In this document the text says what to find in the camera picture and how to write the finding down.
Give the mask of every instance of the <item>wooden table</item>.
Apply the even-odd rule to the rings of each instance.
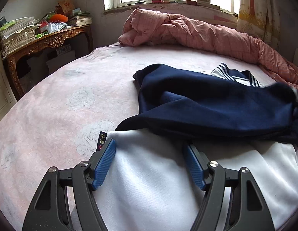
[[[4,60],[4,66],[7,73],[7,77],[14,93],[16,100],[19,100],[24,96],[25,92],[18,79],[16,71],[16,65],[18,60],[26,55],[31,55],[44,50],[45,48],[58,48],[63,45],[65,39],[77,36],[80,33],[86,35],[88,41],[89,53],[93,51],[93,41],[91,35],[90,25],[84,25],[69,29],[64,29],[46,36],[43,36],[37,40],[34,40],[19,49],[9,54]]]

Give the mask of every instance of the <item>orange toy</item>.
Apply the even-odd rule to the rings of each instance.
[[[54,14],[53,16],[51,16],[51,18],[49,19],[49,22],[56,22],[56,21],[60,21],[60,22],[67,22],[69,19],[61,14]]]

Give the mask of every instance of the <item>pink comforter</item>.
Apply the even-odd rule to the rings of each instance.
[[[196,21],[180,14],[136,9],[126,20],[119,42],[128,46],[179,43],[231,56],[258,64],[275,81],[285,82],[298,89],[298,67],[262,40],[235,29]]]

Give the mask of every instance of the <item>floral curtain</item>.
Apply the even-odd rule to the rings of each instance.
[[[280,18],[277,0],[241,0],[237,31],[260,38],[278,51]]]

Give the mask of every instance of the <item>white door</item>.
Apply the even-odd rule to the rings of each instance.
[[[10,88],[4,66],[2,64],[2,58],[0,54],[0,120],[16,103],[16,99]]]

